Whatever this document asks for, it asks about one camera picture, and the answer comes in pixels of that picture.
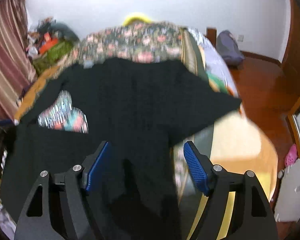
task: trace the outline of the curtain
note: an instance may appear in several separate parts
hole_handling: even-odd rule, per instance
[[[0,0],[0,119],[13,119],[22,89],[36,79],[26,46],[25,0]]]

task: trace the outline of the black clothing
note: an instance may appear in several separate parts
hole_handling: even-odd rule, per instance
[[[86,115],[88,134],[38,126],[38,115],[62,90]],[[73,65],[48,83],[20,120],[3,172],[3,205],[17,221],[41,171],[67,171],[107,140],[117,157],[102,189],[87,197],[104,237],[180,239],[169,147],[238,109],[240,102],[213,92],[177,60],[139,64],[112,58],[90,69]]]

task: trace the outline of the gray bag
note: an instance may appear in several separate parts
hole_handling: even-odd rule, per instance
[[[229,31],[222,31],[218,35],[216,50],[228,66],[238,66],[244,60],[236,40]]]

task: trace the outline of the blue gripper pad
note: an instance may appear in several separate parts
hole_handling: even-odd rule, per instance
[[[105,172],[107,168],[107,160],[110,159],[110,151],[111,145],[109,142],[106,142],[89,171],[86,192],[92,191],[97,187],[98,181],[101,181],[102,173]]]
[[[185,156],[191,177],[198,190],[200,190],[205,196],[208,196],[210,189],[208,186],[207,173],[204,171],[194,151],[187,142],[183,146],[183,155]]]

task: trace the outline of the floral blanket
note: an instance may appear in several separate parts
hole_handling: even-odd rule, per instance
[[[73,49],[60,71],[73,63],[92,66],[111,57],[151,63],[181,59],[181,56],[182,37],[177,25],[137,23],[89,34]]]

